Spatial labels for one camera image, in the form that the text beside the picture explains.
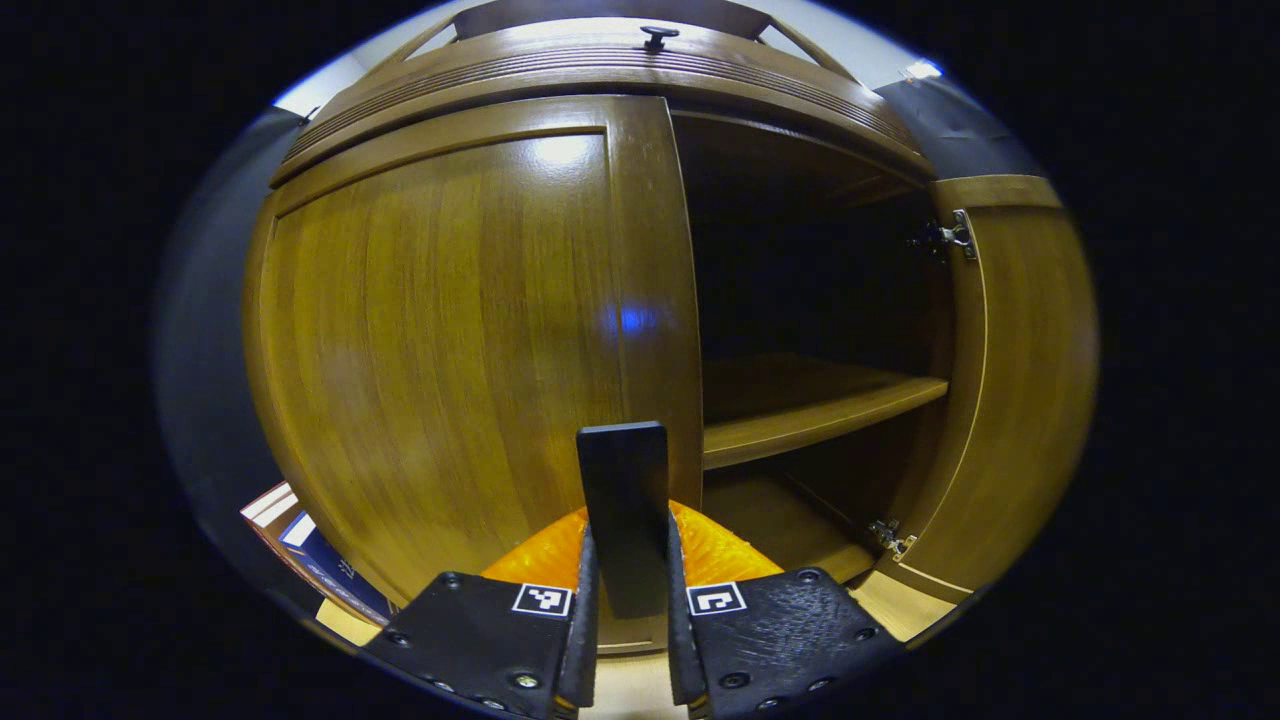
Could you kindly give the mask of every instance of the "cabinet knob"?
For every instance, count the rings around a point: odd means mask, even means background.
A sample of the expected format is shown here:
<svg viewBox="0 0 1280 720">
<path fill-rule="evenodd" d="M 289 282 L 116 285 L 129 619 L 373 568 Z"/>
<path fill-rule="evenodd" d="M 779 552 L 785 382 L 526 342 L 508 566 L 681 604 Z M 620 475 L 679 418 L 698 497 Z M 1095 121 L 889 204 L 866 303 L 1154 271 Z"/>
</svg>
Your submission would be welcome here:
<svg viewBox="0 0 1280 720">
<path fill-rule="evenodd" d="M 640 29 L 649 33 L 649 40 L 644 44 L 645 50 L 654 53 L 663 49 L 663 37 L 676 37 L 680 35 L 678 29 L 672 29 L 669 27 L 643 26 Z"/>
</svg>

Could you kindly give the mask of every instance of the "screw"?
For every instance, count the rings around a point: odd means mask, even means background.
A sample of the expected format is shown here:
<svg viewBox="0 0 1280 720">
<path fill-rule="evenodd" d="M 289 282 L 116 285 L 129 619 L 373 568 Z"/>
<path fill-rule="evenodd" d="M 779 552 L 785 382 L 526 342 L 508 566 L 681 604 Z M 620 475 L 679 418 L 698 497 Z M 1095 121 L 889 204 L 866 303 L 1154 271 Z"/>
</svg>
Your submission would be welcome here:
<svg viewBox="0 0 1280 720">
<path fill-rule="evenodd" d="M 746 687 L 751 682 L 751 676 L 746 673 L 730 673 L 721 678 L 721 687 L 727 691 L 733 691 L 737 688 Z"/>
</svg>

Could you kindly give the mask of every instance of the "wooden shelf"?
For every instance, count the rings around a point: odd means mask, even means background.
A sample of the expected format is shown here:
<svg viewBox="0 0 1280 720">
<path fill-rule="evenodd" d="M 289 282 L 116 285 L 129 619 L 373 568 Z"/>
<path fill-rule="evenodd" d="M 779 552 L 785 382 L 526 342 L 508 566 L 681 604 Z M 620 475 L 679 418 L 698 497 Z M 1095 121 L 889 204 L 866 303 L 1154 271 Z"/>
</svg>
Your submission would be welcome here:
<svg viewBox="0 0 1280 720">
<path fill-rule="evenodd" d="M 876 564 L 842 523 L 785 480 L 762 473 L 709 478 L 703 512 L 783 570 L 814 565 L 847 583 Z"/>
<path fill-rule="evenodd" d="M 822 442 L 946 392 L 943 379 L 792 354 L 710 361 L 703 369 L 703 469 Z"/>
</svg>

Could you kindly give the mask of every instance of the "blue book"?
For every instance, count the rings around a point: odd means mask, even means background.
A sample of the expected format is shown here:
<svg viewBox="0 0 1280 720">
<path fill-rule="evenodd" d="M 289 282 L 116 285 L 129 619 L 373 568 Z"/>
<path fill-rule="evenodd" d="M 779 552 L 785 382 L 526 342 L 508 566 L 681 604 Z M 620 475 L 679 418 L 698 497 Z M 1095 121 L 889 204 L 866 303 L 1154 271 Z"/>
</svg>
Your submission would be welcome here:
<svg viewBox="0 0 1280 720">
<path fill-rule="evenodd" d="M 302 512 L 280 536 L 280 544 L 292 552 L 329 589 L 351 603 L 371 621 L 387 625 L 396 614 L 387 596 L 360 577 L 349 562 L 324 539 L 311 515 Z"/>
</svg>

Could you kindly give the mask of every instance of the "orange part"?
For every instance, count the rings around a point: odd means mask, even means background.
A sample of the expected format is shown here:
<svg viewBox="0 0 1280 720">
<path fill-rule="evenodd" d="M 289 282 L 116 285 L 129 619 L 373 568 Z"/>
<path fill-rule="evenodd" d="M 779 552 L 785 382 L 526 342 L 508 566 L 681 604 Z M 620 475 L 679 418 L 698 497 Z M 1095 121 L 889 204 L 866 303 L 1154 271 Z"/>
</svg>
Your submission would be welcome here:
<svg viewBox="0 0 1280 720">
<path fill-rule="evenodd" d="M 692 507 L 669 502 L 685 553 L 685 584 L 751 580 L 782 571 L 782 568 L 751 547 L 751 543 L 719 523 Z M 586 507 L 580 507 L 535 533 L 481 575 L 508 583 L 577 588 L 577 565 L 582 556 L 585 527 Z"/>
</svg>

